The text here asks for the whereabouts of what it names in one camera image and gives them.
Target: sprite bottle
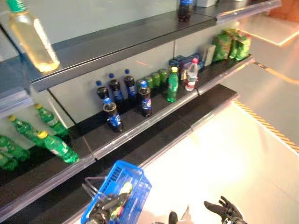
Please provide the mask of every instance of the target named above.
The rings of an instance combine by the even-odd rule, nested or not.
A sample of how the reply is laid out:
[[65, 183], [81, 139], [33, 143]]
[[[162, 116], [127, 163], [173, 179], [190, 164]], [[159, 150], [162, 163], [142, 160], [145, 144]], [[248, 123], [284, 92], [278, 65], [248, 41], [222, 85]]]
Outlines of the sprite bottle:
[[39, 113], [39, 116], [51, 129], [53, 129], [59, 137], [64, 137], [69, 134], [69, 131], [61, 124], [51, 111], [43, 108], [40, 104], [34, 106]]
[[38, 147], [44, 147], [43, 140], [37, 137], [38, 131], [34, 129], [31, 124], [17, 119], [14, 115], [9, 116], [8, 119], [13, 123], [20, 134], [33, 141]]
[[178, 68], [171, 68], [171, 75], [168, 79], [168, 91], [167, 91], [167, 101], [174, 102], [177, 100], [177, 91], [178, 91]]
[[23, 149], [10, 138], [0, 135], [0, 151], [9, 154], [18, 161], [25, 161], [29, 158], [30, 152]]
[[37, 136], [44, 141], [45, 147], [53, 154], [59, 156], [66, 163], [79, 161], [78, 154], [62, 141], [59, 137], [48, 135], [46, 131], [41, 131]]
[[5, 170], [12, 171], [18, 166], [17, 160], [9, 158], [4, 154], [0, 153], [0, 167]]

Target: pepsi bottle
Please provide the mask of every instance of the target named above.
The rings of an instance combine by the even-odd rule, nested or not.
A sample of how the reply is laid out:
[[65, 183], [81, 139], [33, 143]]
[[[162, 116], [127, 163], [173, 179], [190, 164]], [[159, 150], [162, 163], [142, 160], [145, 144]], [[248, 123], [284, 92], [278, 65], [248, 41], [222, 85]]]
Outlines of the pepsi bottle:
[[141, 103], [142, 115], [145, 117], [149, 117], [152, 114], [150, 88], [147, 87], [147, 83], [145, 81], [142, 81], [140, 83], [139, 94], [142, 98], [142, 103]]
[[104, 99], [103, 110], [107, 113], [109, 119], [109, 126], [114, 132], [122, 132], [123, 123], [121, 117], [117, 112], [116, 104], [111, 102], [110, 98]]

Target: yellow floor line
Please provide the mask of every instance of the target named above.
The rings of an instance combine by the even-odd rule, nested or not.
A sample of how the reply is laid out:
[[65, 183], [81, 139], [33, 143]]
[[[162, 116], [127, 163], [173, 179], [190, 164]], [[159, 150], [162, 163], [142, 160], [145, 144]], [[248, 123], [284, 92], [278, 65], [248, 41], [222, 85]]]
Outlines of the yellow floor line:
[[272, 131], [277, 137], [279, 137], [282, 141], [284, 141], [286, 144], [288, 144], [292, 149], [295, 150], [295, 152], [299, 153], [299, 147], [289, 140], [285, 135], [280, 133], [275, 127], [270, 125], [268, 122], [266, 122], [264, 119], [262, 119], [260, 116], [258, 116], [256, 113], [254, 113], [250, 108], [245, 106], [243, 103], [241, 103], [239, 100], [233, 100], [233, 102], [241, 107], [244, 111], [246, 111], [248, 114], [250, 114], [253, 118], [255, 118], [257, 121], [259, 121], [262, 125], [264, 125], [266, 128], [268, 128], [270, 131]]

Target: black shelf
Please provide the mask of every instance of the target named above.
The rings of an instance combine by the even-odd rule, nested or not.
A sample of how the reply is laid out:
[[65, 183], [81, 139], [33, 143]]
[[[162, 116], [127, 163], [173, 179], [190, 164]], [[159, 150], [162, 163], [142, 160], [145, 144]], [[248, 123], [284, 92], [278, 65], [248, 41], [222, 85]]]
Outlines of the black shelf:
[[281, 5], [281, 0], [220, 0], [217, 5], [210, 7], [196, 7], [195, 13], [216, 18], [217, 24], [220, 24], [265, 12], [280, 7]]

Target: green can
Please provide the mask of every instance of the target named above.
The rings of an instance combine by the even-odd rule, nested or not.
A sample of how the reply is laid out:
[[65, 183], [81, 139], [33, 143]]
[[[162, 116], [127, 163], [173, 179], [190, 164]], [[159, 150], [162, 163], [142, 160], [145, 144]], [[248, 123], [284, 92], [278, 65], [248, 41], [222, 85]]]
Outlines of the green can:
[[154, 83], [154, 88], [159, 88], [160, 87], [160, 74], [157, 72], [154, 72], [151, 74], [153, 77], [153, 83]]
[[151, 76], [146, 76], [145, 78], [145, 81], [147, 82], [147, 85], [150, 89], [153, 89], [154, 88], [154, 84], [153, 84], [153, 78]]

